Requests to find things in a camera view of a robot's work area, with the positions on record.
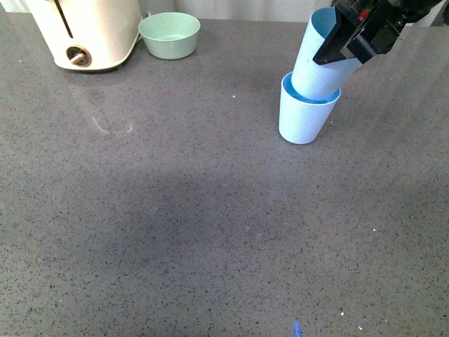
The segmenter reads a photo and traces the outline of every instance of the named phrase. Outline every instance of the white appliance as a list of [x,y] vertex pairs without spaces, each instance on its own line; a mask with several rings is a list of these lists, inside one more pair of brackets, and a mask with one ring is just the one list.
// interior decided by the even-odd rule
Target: white appliance
[[105,70],[130,55],[142,19],[138,0],[27,0],[55,59],[71,70]]

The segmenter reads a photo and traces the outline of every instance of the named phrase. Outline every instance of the blue plastic cup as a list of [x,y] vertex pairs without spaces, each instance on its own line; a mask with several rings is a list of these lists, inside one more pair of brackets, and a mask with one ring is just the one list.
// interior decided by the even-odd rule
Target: blue plastic cup
[[336,22],[333,7],[318,9],[310,16],[302,39],[293,69],[292,83],[298,93],[311,100],[325,100],[330,97],[362,65],[356,58],[327,65],[318,65],[313,60]]
[[341,95],[338,89],[325,100],[310,100],[292,85],[292,72],[282,79],[279,107],[279,133],[293,144],[308,144],[320,132]]

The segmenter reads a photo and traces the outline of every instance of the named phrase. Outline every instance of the light green bowl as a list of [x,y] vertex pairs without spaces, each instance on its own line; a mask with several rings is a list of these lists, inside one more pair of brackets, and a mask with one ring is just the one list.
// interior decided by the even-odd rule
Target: light green bowl
[[141,21],[139,33],[152,55],[177,60],[195,51],[200,26],[198,19],[189,14],[160,13]]

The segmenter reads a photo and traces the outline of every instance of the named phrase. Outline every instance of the quartz countertop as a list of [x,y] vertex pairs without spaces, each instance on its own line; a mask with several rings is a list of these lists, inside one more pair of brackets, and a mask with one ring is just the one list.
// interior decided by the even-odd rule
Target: quartz countertop
[[405,28],[301,146],[306,25],[201,26],[92,74],[0,13],[0,335],[447,336],[449,29]]

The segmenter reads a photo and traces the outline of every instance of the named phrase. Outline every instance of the blue debris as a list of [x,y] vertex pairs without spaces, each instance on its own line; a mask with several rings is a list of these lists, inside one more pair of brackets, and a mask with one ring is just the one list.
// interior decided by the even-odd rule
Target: blue debris
[[301,337],[300,325],[298,322],[295,322],[295,337]]

